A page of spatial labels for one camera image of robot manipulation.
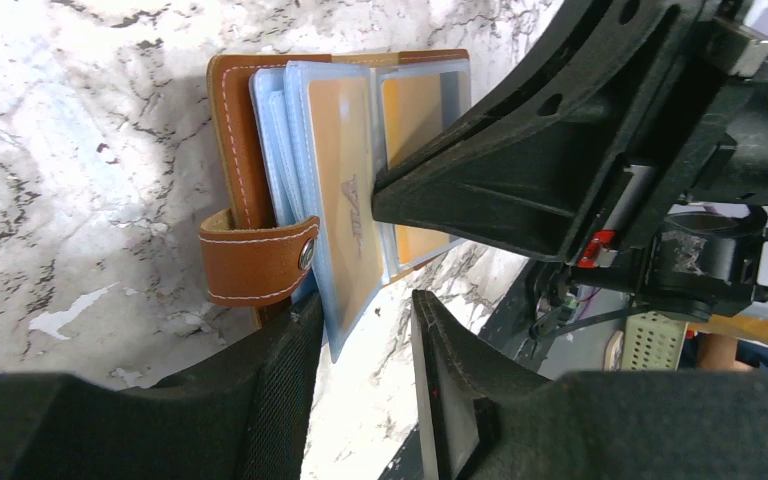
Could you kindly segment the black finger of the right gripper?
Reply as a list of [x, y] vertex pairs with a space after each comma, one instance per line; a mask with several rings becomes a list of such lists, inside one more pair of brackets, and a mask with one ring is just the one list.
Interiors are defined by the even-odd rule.
[[381, 222], [573, 262], [662, 112], [705, 1], [566, 1], [520, 63], [375, 185]]

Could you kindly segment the gold credit card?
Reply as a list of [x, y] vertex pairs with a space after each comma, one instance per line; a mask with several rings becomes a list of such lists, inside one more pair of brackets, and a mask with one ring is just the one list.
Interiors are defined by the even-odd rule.
[[372, 157], [368, 80], [348, 77], [308, 85], [319, 187], [334, 276], [337, 326], [348, 331], [383, 275], [371, 215]]

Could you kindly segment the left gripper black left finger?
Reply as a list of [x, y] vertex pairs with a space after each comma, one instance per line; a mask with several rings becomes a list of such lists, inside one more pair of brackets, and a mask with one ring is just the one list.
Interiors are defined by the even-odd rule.
[[0, 479], [296, 479], [323, 321], [310, 293], [148, 388], [0, 374]]

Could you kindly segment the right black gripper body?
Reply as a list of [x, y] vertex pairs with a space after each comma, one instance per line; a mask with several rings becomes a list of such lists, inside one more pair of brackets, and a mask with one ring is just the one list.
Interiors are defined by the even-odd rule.
[[743, 1], [567, 1], [529, 56], [558, 106], [539, 136], [584, 207], [529, 274], [531, 316], [570, 285], [691, 322], [768, 319], [768, 37]]

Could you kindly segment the brown leather card holder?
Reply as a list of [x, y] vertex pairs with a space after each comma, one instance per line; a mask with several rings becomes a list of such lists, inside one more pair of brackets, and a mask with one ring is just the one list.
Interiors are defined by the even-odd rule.
[[319, 187], [308, 85], [368, 80], [372, 186], [470, 107], [464, 49], [380, 54], [222, 54], [207, 68], [208, 99], [231, 205], [199, 229], [208, 295], [251, 307], [260, 321], [318, 292], [331, 356], [379, 290], [459, 243], [457, 236], [376, 220], [383, 275], [346, 332]]

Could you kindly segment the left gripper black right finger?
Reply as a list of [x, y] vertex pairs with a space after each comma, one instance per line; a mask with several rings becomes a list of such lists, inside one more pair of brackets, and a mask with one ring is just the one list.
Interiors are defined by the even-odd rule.
[[546, 379], [412, 294], [427, 479], [768, 479], [768, 371]]

